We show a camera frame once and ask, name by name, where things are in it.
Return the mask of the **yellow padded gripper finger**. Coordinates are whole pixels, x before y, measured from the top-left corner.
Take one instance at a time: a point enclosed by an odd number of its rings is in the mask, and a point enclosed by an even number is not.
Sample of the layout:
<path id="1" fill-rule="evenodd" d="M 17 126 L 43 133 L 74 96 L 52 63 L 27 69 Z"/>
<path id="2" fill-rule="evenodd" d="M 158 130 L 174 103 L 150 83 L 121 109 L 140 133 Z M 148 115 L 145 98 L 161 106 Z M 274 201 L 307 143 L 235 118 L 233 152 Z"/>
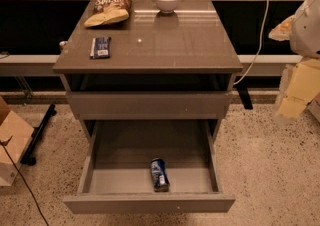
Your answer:
<path id="1" fill-rule="evenodd" d="M 290 67 L 288 73 L 278 114 L 287 119 L 294 119 L 320 93 L 320 60 L 308 59 L 299 62 Z"/>
<path id="2" fill-rule="evenodd" d="M 268 37 L 275 41 L 289 41 L 290 40 L 290 33 L 291 33 L 291 26 L 294 21 L 294 16 L 291 15 L 279 23 L 275 28 L 273 28 Z"/>

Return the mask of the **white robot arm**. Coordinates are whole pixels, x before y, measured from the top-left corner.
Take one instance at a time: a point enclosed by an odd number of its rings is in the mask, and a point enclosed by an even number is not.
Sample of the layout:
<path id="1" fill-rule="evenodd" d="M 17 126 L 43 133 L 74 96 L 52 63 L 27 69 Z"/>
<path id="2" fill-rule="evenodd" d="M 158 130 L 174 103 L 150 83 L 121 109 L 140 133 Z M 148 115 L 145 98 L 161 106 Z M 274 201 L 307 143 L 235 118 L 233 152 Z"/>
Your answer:
<path id="1" fill-rule="evenodd" d="M 320 93 L 320 0 L 305 0 L 294 15 L 270 31 L 269 38 L 288 40 L 290 49 L 302 56 L 283 71 L 277 98 L 277 114 L 295 119 Z"/>

